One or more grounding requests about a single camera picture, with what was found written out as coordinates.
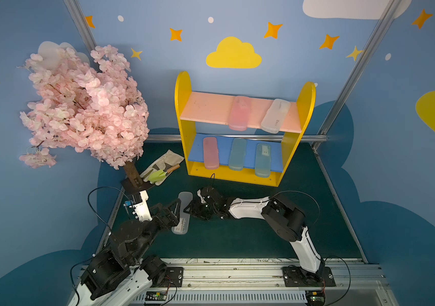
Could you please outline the frosted white pencil case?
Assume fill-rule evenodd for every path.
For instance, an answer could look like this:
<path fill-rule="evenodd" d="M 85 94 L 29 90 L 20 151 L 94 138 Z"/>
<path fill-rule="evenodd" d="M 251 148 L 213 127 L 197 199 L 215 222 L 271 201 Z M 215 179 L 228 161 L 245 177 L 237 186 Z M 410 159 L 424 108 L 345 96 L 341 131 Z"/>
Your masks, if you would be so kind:
<path fill-rule="evenodd" d="M 185 211 L 188 205 L 193 201 L 193 194 L 191 192 L 179 193 L 178 199 L 180 200 L 179 210 L 179 224 L 172 228 L 172 232 L 176 235 L 185 235 L 189 229 L 190 214 Z"/>

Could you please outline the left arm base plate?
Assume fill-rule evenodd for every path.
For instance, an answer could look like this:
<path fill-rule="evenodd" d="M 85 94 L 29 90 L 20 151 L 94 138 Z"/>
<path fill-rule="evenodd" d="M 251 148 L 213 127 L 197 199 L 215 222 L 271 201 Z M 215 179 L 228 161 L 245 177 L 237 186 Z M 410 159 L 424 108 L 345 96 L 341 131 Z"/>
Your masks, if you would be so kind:
<path fill-rule="evenodd" d="M 153 286 L 156 288 L 164 288 L 169 285 L 176 285 L 177 288 L 182 287 L 184 276 L 184 268 L 181 266 L 167 267 L 162 276 L 158 279 L 158 282 Z"/>

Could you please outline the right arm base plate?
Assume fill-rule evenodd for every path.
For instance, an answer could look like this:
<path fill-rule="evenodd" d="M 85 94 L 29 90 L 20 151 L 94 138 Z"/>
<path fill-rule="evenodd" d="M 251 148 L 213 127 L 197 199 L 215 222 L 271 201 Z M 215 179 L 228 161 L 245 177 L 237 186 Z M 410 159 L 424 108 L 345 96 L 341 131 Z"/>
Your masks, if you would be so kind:
<path fill-rule="evenodd" d="M 282 267 L 282 277 L 286 287 L 336 287 L 332 270 L 320 268 L 317 272 L 308 272 L 300 266 Z"/>

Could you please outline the clear white pencil case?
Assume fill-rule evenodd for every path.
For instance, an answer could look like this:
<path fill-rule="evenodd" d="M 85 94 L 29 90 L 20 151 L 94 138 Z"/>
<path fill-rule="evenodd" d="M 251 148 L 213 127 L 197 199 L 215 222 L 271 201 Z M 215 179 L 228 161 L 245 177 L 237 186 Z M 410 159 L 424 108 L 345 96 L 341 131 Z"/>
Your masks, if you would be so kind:
<path fill-rule="evenodd" d="M 267 133 L 277 134 L 285 121 L 290 106 L 289 101 L 283 99 L 273 100 L 261 122 L 260 128 Z"/>

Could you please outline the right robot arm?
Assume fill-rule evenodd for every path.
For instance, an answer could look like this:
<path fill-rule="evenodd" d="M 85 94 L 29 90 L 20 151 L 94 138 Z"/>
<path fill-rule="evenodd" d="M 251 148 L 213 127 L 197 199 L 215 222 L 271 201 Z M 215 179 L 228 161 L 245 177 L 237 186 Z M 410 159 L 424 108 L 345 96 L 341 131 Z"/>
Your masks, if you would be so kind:
<path fill-rule="evenodd" d="M 300 264 L 299 278 L 309 286 L 323 283 L 324 260 L 310 238 L 306 215 L 282 192 L 255 199 L 226 198 L 214 187 L 207 186 L 199 189 L 197 196 L 183 212 L 206 221 L 215 215 L 221 219 L 263 219 L 291 244 Z"/>

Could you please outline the pink translucent pencil case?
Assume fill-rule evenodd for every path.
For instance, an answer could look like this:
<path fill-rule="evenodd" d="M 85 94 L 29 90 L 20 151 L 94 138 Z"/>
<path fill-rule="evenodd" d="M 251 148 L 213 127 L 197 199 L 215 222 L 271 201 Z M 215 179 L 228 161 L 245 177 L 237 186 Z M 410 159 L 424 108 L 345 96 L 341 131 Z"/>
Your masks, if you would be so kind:
<path fill-rule="evenodd" d="M 250 113 L 251 98 L 246 96 L 235 96 L 228 117 L 229 128 L 234 131 L 245 131 L 248 126 Z"/>

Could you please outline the small pink pencil case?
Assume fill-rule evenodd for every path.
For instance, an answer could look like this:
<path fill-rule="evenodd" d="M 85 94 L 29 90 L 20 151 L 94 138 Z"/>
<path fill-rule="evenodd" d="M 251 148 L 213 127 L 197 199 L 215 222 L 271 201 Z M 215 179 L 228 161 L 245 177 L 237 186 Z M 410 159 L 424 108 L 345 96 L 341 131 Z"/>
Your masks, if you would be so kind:
<path fill-rule="evenodd" d="M 203 160 L 206 169 L 215 170 L 219 168 L 219 148 L 216 137 L 208 136 L 203 139 Z"/>

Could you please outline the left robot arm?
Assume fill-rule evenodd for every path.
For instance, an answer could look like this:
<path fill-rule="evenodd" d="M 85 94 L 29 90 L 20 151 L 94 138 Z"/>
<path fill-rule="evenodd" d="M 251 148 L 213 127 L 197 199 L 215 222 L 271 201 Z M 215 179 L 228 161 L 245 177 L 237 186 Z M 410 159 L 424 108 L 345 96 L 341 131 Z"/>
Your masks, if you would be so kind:
<path fill-rule="evenodd" d="M 156 255 L 145 257 L 160 232 L 179 224 L 181 200 L 155 205 L 150 221 L 124 222 L 93 257 L 74 285 L 69 305 L 129 305 L 153 285 L 167 281 L 167 265 Z"/>

